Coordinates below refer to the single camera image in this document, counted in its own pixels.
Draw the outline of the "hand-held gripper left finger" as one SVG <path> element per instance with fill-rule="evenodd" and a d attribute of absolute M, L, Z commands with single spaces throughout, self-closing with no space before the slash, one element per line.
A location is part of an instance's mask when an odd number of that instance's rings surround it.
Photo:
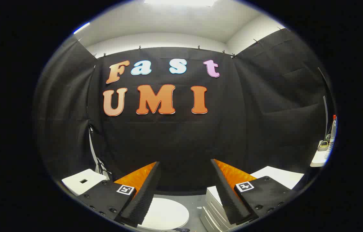
<path fill-rule="evenodd" d="M 109 221 L 137 227 L 146 217 L 160 177 L 156 161 L 115 182 L 102 180 L 77 199 Z"/>

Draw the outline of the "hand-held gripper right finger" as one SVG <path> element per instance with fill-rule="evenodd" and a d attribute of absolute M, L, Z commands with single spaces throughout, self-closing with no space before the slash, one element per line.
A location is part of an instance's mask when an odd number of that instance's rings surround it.
<path fill-rule="evenodd" d="M 265 217 L 296 195 L 296 191 L 270 176 L 256 178 L 216 159 L 211 159 L 210 163 L 229 223 L 240 225 Z"/>

